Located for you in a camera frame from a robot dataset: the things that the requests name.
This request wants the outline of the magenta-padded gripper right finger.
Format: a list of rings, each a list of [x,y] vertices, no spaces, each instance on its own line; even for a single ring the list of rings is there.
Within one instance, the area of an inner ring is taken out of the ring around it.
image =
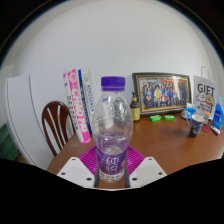
[[[139,188],[166,176],[153,157],[145,157],[132,147],[127,149],[125,187]]]

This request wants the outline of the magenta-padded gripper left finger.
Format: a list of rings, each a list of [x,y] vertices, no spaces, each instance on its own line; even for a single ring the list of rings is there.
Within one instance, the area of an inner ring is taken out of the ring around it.
[[[58,176],[81,187],[97,188],[99,172],[96,147],[88,149],[80,157],[71,157]]]

